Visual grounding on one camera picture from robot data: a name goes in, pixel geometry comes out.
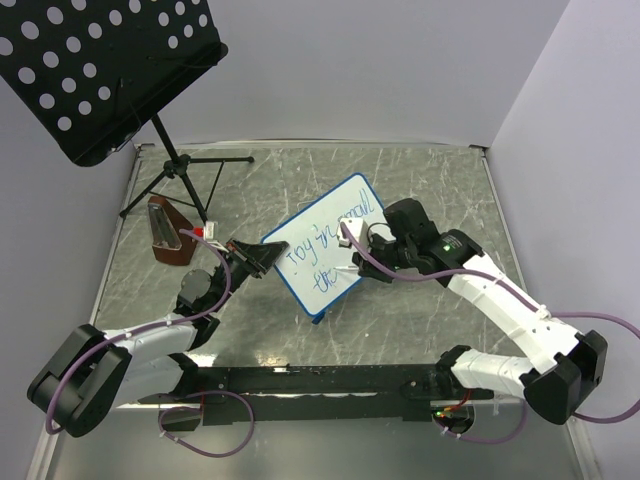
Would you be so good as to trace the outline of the blue framed whiteboard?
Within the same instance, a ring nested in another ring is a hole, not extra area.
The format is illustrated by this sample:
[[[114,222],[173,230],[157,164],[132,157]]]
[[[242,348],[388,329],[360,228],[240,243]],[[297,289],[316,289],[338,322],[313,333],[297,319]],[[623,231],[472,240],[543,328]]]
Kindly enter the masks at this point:
[[[367,224],[382,226],[385,223],[383,209],[382,202],[366,177],[355,173],[261,239],[263,243],[289,243],[289,248],[275,268],[315,323],[332,304],[360,282],[357,272],[333,269],[336,266],[350,266],[353,254],[338,244],[340,219],[363,218]]]

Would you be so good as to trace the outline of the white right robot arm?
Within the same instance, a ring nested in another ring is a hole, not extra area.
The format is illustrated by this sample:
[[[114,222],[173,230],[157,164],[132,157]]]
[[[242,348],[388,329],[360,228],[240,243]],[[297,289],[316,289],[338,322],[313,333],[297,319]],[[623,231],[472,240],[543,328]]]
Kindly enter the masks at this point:
[[[415,199],[383,212],[392,237],[373,233],[362,218],[340,222],[339,243],[354,249],[362,277],[390,283],[434,279],[481,311],[521,350],[501,356],[457,346],[441,356],[438,390],[458,398],[483,389],[526,401],[543,419],[564,424],[600,384],[608,344],[554,316],[518,287],[460,230],[439,232]]]

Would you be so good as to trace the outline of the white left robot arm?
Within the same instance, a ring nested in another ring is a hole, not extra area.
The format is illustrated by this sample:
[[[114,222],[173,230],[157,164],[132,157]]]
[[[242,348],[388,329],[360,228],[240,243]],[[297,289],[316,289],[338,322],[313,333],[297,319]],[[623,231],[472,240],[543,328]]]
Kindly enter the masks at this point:
[[[216,312],[242,283],[268,273],[288,246],[231,239],[211,249],[219,260],[213,272],[195,269],[183,277],[176,306],[164,317],[125,329],[76,327],[27,390],[45,415],[46,432],[78,438],[120,405],[152,395],[192,398],[198,366],[188,352],[211,339],[220,324]]]

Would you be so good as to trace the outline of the white whiteboard marker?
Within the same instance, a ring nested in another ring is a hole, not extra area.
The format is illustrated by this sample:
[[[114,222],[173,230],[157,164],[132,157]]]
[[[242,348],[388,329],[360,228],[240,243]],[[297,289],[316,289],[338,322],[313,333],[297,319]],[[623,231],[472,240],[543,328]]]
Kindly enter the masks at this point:
[[[340,272],[358,272],[359,268],[357,266],[354,265],[350,265],[350,266],[336,266],[333,267],[334,270],[336,271],[340,271]]]

